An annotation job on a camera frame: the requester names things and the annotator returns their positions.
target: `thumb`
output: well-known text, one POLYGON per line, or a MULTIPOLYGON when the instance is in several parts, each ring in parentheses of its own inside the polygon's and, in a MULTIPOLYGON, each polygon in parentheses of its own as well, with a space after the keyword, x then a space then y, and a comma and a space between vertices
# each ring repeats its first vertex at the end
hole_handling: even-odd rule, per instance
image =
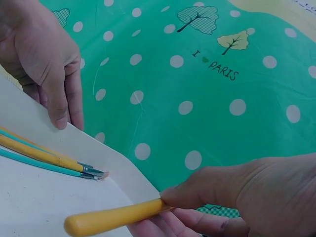
POLYGON ((184 183, 167 189, 161 198, 170 206, 195 209, 206 204, 236 208, 237 197, 247 177, 244 165, 204 167, 184 183))
POLYGON ((65 71, 63 67, 50 70, 42 84, 47 95, 50 120, 58 129, 64 129, 68 122, 68 102, 64 85, 65 71))

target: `checkered pattern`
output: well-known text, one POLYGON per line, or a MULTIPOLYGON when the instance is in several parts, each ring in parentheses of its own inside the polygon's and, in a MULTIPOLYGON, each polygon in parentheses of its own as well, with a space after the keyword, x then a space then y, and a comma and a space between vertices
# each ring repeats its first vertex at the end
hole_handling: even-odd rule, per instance
POLYGON ((62 25, 62 27, 65 27, 67 25, 67 18, 70 15, 69 9, 64 8, 59 11, 54 11, 53 13, 59 20, 59 23, 62 25))
POLYGON ((184 8, 178 12, 177 17, 183 23, 189 24, 194 29, 209 35, 216 29, 215 22, 218 19, 217 8, 211 6, 184 8))
POLYGON ((217 216, 226 216, 229 218, 240 217, 239 212, 236 209, 230 209, 223 206, 212 206, 207 205, 197 209, 200 212, 217 215, 217 216))

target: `white dot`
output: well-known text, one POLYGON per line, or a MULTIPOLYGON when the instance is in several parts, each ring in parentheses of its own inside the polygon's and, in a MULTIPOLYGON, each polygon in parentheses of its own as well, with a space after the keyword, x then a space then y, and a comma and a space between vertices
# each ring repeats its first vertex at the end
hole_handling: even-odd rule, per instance
POLYGON ((311 75, 312 78, 316 79, 316 66, 310 66, 308 68, 308 73, 311 75))
POLYGON ((83 58, 81 58, 80 60, 80 69, 85 67, 85 60, 83 58))
POLYGON ((183 57, 179 55, 174 55, 170 58, 170 65, 173 66, 174 68, 182 67, 183 63, 184 63, 183 57))
POLYGON ((136 90, 130 96, 130 103, 133 105, 137 105, 141 103, 144 99, 144 93, 141 90, 136 90))
POLYGON ((100 66, 105 65, 105 64, 109 61, 109 59, 110 59, 110 58, 104 59, 104 60, 101 62, 100 66))
POLYGON ((193 109, 193 103, 191 101, 184 101, 179 105, 178 111, 181 115, 187 115, 193 109))
POLYGON ((94 139, 98 140, 101 143, 104 143, 105 135, 103 132, 99 132, 97 135, 95 135, 94 139))
POLYGON ((135 148, 135 156, 140 160, 146 160, 150 156, 150 146, 140 143, 135 148))
POLYGON ((139 17, 142 14, 142 10, 140 8, 134 8, 132 11, 132 16, 133 17, 139 17))
POLYGON ((83 29, 83 23, 78 21, 74 24, 73 30, 74 32, 80 32, 83 29))
POLYGON ((100 89, 98 90, 98 92, 95 94, 95 99, 97 101, 100 101, 104 98, 105 94, 107 93, 107 91, 105 89, 100 89))
POLYGON ((232 115, 240 116, 246 111, 246 103, 242 99, 235 99, 229 105, 229 111, 232 115))
POLYGON ((263 58, 263 65, 269 69, 275 68, 277 66, 277 60, 273 56, 266 56, 263 58))
POLYGON ((161 10, 161 12, 167 11, 169 8, 170 8, 170 6, 166 6, 166 7, 164 7, 164 8, 161 10))
POLYGON ((248 28, 247 29, 247 34, 248 35, 253 35, 256 32, 255 28, 248 28))
POLYGON ((236 11, 236 10, 233 10, 233 11, 230 12, 230 15, 232 17, 240 17, 240 12, 236 11))
POLYGON ((198 1, 194 3, 193 6, 204 6, 204 3, 202 3, 201 1, 198 1))
POLYGON ((301 119, 301 111, 296 105, 290 105, 286 109, 286 116, 292 123, 297 123, 301 119))
POLYGON ((197 169, 202 163, 201 153, 198 151, 191 151, 186 155, 184 160, 187 169, 197 169))
POLYGON ((292 28, 285 28, 284 32, 287 36, 291 38, 295 38, 297 36, 295 30, 293 30, 292 28))
POLYGON ((171 24, 171 25, 167 25, 163 31, 166 33, 166 34, 171 34, 172 32, 174 32, 174 30, 176 29, 176 26, 171 24))
POLYGON ((135 65, 139 64, 140 61, 142 61, 142 59, 143 58, 140 54, 134 54, 133 56, 130 57, 129 62, 131 65, 135 66, 135 65))
POLYGON ((103 35, 103 39, 104 39, 105 41, 111 41, 111 40, 113 39, 113 37, 114 37, 114 34, 113 34, 112 31, 106 31, 106 32, 104 33, 104 35, 103 35))
POLYGON ((104 5, 105 6, 112 6, 114 3, 114 0, 104 0, 104 5))
POLYGON ((141 32, 141 30, 137 30, 132 34, 132 37, 137 36, 139 33, 141 32))

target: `green heart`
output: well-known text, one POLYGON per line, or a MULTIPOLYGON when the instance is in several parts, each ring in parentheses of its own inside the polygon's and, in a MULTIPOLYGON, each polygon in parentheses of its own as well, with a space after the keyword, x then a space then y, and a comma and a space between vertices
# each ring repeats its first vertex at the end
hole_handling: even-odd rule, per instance
POLYGON ((205 57, 202 57, 202 62, 207 63, 209 60, 205 57))

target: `teal tool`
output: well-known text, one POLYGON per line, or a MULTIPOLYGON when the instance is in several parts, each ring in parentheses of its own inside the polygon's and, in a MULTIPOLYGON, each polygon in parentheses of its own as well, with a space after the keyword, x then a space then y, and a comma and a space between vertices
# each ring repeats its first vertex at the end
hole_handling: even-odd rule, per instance
POLYGON ((26 156, 21 155, 21 154, 16 154, 16 153, 7 151, 7 150, 2 149, 2 148, 0 148, 0 156, 4 156, 4 157, 7 157, 7 158, 10 158, 10 159, 13 159, 13 160, 25 163, 25 164, 29 164, 29 165, 36 166, 39 168, 43 168, 43 169, 47 169, 47 170, 51 170, 54 172, 75 176, 75 177, 81 177, 81 178, 85 178, 85 179, 95 179, 95 180, 100 179, 100 178, 95 177, 94 175, 91 175, 91 174, 80 173, 80 172, 73 171, 70 169, 66 169, 66 168, 62 168, 62 167, 48 164, 45 162, 41 162, 41 161, 38 161, 36 159, 32 159, 32 158, 26 157, 26 156))
MULTIPOLYGON (((22 144, 27 145, 27 146, 29 146, 29 147, 32 147, 32 148, 35 148, 35 149, 40 150, 40 151, 42 151, 42 152, 46 152, 46 153, 49 153, 49 154, 52 154, 52 155, 53 155, 53 153, 50 153, 50 152, 48 152, 48 151, 45 151, 45 150, 43 150, 43 149, 41 149, 41 148, 39 148, 39 147, 37 147, 37 146, 35 146, 35 145, 33 145, 33 144, 30 144, 30 143, 28 143, 28 142, 26 142, 26 141, 24 141, 24 140, 21 140, 20 138, 17 138, 17 137, 11 135, 10 133, 8 133, 8 132, 6 132, 6 131, 3 131, 2 129, 0 129, 0 135, 6 136, 6 137, 8 137, 8 138, 11 138, 12 140, 15 140, 15 141, 19 142, 19 143, 22 143, 22 144)), ((78 164, 81 164, 83 167, 86 167, 86 168, 93 168, 93 166, 88 165, 88 164, 80 163, 80 162, 78 162, 78 161, 77 161, 77 163, 78 163, 78 164)))

